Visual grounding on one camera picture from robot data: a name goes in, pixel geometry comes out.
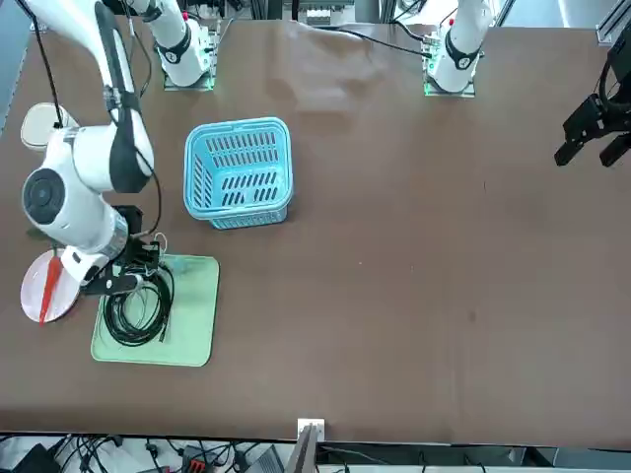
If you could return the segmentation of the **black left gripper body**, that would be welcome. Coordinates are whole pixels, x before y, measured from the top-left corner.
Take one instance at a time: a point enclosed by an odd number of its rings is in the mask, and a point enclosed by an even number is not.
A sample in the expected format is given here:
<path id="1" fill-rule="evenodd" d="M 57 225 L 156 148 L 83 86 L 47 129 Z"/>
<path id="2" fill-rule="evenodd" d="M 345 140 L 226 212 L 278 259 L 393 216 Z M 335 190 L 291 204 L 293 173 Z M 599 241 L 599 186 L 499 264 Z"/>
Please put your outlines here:
<path id="1" fill-rule="evenodd" d="M 630 35 L 621 34 L 608 52 L 610 68 L 619 85 L 615 102 L 630 102 Z"/>

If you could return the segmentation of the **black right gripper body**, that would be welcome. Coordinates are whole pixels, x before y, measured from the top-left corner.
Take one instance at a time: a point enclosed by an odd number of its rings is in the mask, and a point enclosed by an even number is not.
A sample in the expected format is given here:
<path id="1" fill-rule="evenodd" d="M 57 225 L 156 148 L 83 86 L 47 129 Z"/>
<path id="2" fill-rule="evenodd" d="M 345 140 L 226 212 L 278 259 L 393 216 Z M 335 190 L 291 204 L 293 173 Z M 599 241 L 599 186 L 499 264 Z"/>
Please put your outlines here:
<path id="1" fill-rule="evenodd" d="M 158 268 L 161 247 L 156 240 L 144 241 L 130 237 L 121 253 L 114 259 L 120 268 L 139 268 L 141 271 L 154 271 Z"/>

